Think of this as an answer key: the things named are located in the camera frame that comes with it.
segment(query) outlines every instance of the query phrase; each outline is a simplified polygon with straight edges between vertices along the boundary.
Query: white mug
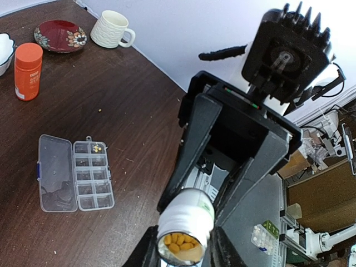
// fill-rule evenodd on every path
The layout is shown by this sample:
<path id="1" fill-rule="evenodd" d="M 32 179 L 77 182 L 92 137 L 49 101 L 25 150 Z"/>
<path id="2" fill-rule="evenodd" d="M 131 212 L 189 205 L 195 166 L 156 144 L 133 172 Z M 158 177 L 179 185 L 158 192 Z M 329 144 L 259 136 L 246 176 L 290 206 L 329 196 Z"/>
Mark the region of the white mug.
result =
<path id="1" fill-rule="evenodd" d="M 127 27 L 128 20 L 124 15 L 112 10 L 105 10 L 95 23 L 90 37 L 97 45 L 105 48 L 116 48 L 119 45 L 130 47 L 135 40 L 136 34 Z M 131 35 L 127 43 L 121 41 L 125 32 Z"/>

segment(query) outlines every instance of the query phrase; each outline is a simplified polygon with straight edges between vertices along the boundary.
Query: green label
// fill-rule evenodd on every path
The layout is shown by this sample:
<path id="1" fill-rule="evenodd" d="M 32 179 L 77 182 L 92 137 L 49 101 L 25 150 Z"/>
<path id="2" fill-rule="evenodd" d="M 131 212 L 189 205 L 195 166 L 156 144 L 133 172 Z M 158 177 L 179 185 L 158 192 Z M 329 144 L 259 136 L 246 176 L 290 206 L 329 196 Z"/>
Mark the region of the green label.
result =
<path id="1" fill-rule="evenodd" d="M 279 229 L 270 221 L 265 221 L 262 226 L 266 228 L 266 230 L 272 234 L 277 240 L 279 240 Z"/>
<path id="2" fill-rule="evenodd" d="M 203 201 L 199 201 L 198 207 L 201 207 L 201 208 L 203 208 L 204 210 L 206 210 L 206 211 L 210 214 L 211 218 L 212 218 L 213 220 L 215 220 L 214 208 L 212 208 L 210 205 L 208 205 L 207 203 L 205 203 L 205 202 L 203 202 Z"/>

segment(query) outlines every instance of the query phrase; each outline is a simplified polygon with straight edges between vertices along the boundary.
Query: orange cap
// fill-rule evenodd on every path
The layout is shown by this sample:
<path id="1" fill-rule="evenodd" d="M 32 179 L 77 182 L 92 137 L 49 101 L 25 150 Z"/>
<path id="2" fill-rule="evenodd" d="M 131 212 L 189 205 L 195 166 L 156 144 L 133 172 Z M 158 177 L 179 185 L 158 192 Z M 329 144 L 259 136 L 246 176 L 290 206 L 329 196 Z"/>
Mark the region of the orange cap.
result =
<path id="1" fill-rule="evenodd" d="M 15 52 L 15 64 L 19 68 L 34 69 L 42 62 L 43 50 L 36 43 L 24 43 L 17 47 Z"/>

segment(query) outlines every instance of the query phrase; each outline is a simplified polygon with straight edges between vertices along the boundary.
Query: orange bottle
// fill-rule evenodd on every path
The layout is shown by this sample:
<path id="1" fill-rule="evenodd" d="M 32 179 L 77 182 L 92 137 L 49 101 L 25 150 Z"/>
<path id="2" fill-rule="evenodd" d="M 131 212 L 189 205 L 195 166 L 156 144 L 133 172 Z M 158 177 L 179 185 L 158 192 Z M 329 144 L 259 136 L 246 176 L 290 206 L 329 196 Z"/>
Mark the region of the orange bottle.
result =
<path id="1" fill-rule="evenodd" d="M 42 69 L 42 47 L 24 43 L 15 52 L 15 93 L 18 99 L 29 101 L 39 92 Z"/>

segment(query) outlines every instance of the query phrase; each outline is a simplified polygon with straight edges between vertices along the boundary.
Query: mug handle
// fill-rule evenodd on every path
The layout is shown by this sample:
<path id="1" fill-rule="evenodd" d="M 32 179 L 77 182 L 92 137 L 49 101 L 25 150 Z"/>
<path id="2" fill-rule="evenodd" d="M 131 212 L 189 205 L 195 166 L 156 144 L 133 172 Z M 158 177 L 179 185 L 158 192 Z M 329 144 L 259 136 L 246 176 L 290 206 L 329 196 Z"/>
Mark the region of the mug handle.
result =
<path id="1" fill-rule="evenodd" d="M 131 38 L 127 43 L 123 43 L 122 41 L 120 41 L 119 45 L 126 48 L 130 47 L 133 44 L 136 38 L 136 33 L 132 29 L 125 29 L 125 32 L 128 32 L 131 35 Z"/>

